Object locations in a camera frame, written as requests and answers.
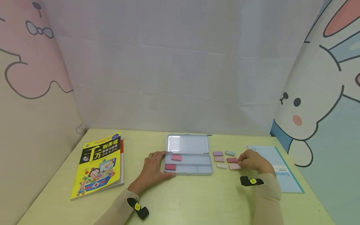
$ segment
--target bow tie drawing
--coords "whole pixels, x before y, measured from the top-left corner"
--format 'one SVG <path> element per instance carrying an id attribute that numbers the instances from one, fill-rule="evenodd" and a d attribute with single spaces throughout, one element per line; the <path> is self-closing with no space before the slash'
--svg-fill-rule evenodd
<path id="1" fill-rule="evenodd" d="M 26 21 L 25 22 L 26 28 L 29 31 L 30 34 L 32 35 L 45 35 L 46 37 L 52 39 L 54 37 L 54 33 L 53 31 L 48 28 L 48 27 L 36 27 L 31 21 Z"/>

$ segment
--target left hand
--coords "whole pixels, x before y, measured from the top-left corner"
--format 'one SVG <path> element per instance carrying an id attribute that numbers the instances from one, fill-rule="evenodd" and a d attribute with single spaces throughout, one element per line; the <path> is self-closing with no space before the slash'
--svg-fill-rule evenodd
<path id="1" fill-rule="evenodd" d="M 128 190 L 141 195 L 145 189 L 175 177 L 176 173 L 162 173 L 160 171 L 161 159 L 166 154 L 166 151 L 150 153 L 149 157 L 145 158 L 143 170 L 137 179 L 130 184 Z"/>

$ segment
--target white block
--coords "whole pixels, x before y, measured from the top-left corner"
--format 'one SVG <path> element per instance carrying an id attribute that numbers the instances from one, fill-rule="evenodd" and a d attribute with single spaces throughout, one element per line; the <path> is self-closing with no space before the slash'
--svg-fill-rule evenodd
<path id="1" fill-rule="evenodd" d="M 226 168 L 227 168 L 227 166 L 226 166 L 225 164 L 220 164 L 220 163 L 217 163 L 217 164 L 216 164 L 216 167 L 217 167 L 217 168 L 222 168 L 222 169 L 226 169 Z"/>

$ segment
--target white curtain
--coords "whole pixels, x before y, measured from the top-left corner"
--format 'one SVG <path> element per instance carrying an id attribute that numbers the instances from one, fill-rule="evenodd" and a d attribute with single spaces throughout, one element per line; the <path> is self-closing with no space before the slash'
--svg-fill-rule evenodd
<path id="1" fill-rule="evenodd" d="M 87 127 L 268 135 L 324 0 L 44 0 Z"/>

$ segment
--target beige sleeve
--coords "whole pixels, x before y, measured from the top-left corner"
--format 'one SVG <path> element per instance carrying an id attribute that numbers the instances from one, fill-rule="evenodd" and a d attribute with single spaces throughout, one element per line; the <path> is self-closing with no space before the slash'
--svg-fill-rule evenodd
<path id="1" fill-rule="evenodd" d="M 283 225 L 280 199 L 281 187 L 273 174 L 260 174 L 263 185 L 256 187 L 254 225 Z"/>
<path id="2" fill-rule="evenodd" d="M 128 198 L 139 197 L 127 188 L 114 200 L 110 208 L 96 221 L 95 225 L 123 225 L 134 210 L 128 203 Z"/>

